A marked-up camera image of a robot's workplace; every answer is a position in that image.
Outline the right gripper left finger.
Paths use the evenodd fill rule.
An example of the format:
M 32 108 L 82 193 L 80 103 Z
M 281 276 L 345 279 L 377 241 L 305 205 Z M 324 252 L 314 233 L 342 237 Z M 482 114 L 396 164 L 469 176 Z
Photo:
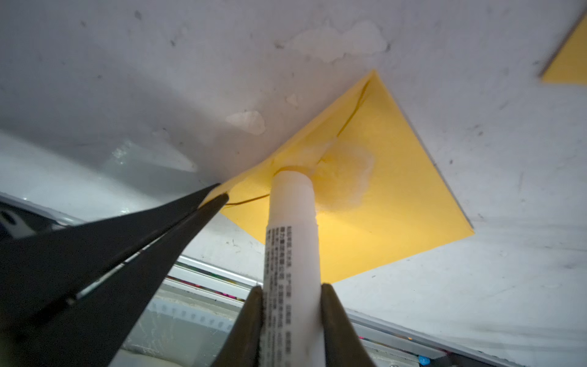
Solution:
M 212 366 L 259 366 L 262 325 L 263 290 L 261 286 L 255 286 Z

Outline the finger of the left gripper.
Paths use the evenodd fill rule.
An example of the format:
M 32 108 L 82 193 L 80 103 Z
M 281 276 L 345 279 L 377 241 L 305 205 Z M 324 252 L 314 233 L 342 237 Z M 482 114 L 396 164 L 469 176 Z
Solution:
M 1 328 L 81 291 L 197 212 L 206 187 L 153 209 L 1 244 Z
M 189 242 L 228 202 L 189 215 L 96 281 L 23 324 L 1 328 L 4 366 L 107 366 Z

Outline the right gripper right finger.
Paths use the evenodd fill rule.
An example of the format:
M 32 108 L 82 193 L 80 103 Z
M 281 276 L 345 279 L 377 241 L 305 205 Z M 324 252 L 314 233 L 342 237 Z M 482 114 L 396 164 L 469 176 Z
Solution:
M 320 306 L 327 366 L 375 366 L 331 284 L 321 285 Z

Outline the white glue stick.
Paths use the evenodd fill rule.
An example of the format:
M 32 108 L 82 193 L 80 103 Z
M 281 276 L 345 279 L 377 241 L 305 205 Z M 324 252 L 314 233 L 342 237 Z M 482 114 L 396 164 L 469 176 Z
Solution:
M 280 171 L 265 232 L 262 366 L 324 366 L 319 230 L 307 175 Z

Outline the yellow envelope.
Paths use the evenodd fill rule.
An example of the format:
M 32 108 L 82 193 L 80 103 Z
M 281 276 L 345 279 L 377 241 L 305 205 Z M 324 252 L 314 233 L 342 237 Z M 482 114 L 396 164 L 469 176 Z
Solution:
M 557 49 L 541 80 L 550 84 L 586 86 L 586 11 Z
M 465 214 L 376 71 L 263 162 L 220 184 L 223 215 L 258 241 L 275 174 L 310 177 L 321 277 L 335 283 L 473 234 Z

